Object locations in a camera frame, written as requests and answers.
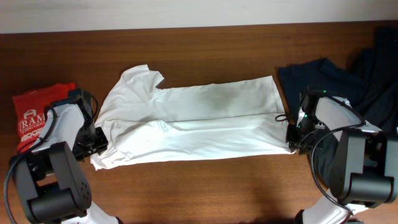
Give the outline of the white t-shirt with graphic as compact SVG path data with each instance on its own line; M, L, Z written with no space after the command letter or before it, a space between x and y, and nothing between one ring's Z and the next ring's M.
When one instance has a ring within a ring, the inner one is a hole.
M147 65L122 73L96 120L108 148L90 157L95 169L290 153L272 77L161 89L163 79Z

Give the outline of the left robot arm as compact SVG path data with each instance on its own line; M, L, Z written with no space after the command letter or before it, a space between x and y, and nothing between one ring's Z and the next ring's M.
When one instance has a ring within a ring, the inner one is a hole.
M122 224L94 203L79 165L79 161L108 147L103 130L95 127L97 112L93 106L97 104L90 93L76 89L47 107L46 124L38 139L10 160L3 194L12 223L16 220L9 206L10 181L30 223Z

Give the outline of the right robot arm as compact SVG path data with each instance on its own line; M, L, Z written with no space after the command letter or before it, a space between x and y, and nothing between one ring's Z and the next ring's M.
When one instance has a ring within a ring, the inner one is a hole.
M397 197L397 136L365 120L341 94L306 87L287 128L292 152L308 154L322 197L294 223L348 223Z

